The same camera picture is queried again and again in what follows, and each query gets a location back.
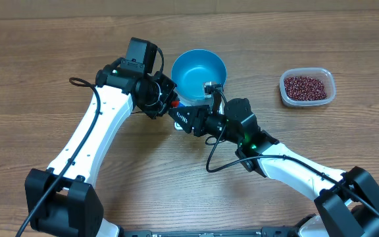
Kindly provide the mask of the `red measuring scoop blue handle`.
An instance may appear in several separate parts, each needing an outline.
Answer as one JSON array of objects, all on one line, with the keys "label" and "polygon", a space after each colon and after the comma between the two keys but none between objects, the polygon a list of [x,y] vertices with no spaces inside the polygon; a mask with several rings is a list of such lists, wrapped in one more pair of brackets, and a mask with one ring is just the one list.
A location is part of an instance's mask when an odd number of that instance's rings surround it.
[{"label": "red measuring scoop blue handle", "polygon": [[173,108],[184,107],[184,104],[181,103],[180,101],[173,101],[173,102],[171,103],[171,107],[173,107]]}]

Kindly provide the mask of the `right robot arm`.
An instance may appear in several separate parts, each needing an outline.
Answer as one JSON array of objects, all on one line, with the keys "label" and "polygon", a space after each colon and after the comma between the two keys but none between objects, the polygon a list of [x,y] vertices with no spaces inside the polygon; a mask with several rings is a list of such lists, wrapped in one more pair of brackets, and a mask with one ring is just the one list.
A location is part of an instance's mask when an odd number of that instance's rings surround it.
[{"label": "right robot arm", "polygon": [[238,160],[221,170],[241,163],[314,201],[318,215],[297,229],[298,236],[379,236],[379,185],[373,177],[360,167],[345,172],[292,152],[261,130],[248,99],[226,102],[221,113],[174,102],[168,113],[187,133],[237,145]]}]

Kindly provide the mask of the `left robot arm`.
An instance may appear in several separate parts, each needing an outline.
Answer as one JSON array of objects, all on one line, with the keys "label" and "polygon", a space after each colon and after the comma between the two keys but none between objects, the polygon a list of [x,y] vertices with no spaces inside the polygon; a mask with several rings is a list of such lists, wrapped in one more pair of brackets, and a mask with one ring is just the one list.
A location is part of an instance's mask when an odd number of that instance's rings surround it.
[{"label": "left robot arm", "polygon": [[152,64],[119,58],[101,69],[95,83],[70,78],[93,91],[91,103],[72,137],[42,171],[32,169],[25,180],[27,226],[54,236],[123,236],[122,227],[104,218],[95,192],[102,162],[123,122],[140,108],[149,118],[163,116],[177,105],[176,84]]}]

